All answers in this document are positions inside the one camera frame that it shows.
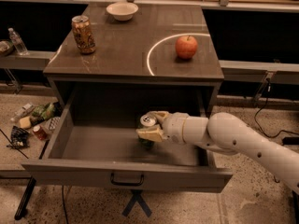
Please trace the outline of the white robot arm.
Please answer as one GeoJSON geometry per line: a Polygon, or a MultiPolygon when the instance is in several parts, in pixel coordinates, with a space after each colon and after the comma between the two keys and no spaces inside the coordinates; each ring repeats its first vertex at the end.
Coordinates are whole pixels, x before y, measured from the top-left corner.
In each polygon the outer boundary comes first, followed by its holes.
{"type": "Polygon", "coordinates": [[[150,111],[140,123],[136,133],[141,139],[195,145],[225,155],[241,153],[299,193],[299,153],[268,140],[234,115],[220,112],[205,118],[150,111]]]}

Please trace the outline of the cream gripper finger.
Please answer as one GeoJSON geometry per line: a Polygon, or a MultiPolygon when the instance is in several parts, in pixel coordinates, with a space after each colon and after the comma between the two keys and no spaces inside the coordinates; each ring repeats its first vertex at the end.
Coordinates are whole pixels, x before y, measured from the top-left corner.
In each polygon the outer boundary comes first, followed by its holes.
{"type": "Polygon", "coordinates": [[[147,114],[150,125],[162,124],[169,115],[168,111],[150,111],[147,114]]]}
{"type": "Polygon", "coordinates": [[[136,132],[142,139],[150,140],[153,142],[163,142],[164,140],[164,132],[159,125],[140,128],[137,129],[136,132]]]}

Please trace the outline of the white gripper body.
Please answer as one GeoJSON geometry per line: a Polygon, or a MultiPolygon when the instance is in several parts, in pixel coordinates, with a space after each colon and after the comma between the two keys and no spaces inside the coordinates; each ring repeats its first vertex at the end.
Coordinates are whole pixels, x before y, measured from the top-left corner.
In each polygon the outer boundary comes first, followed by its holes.
{"type": "Polygon", "coordinates": [[[169,114],[162,123],[164,139],[175,144],[183,145],[183,126],[188,116],[187,113],[179,112],[169,114]]]}

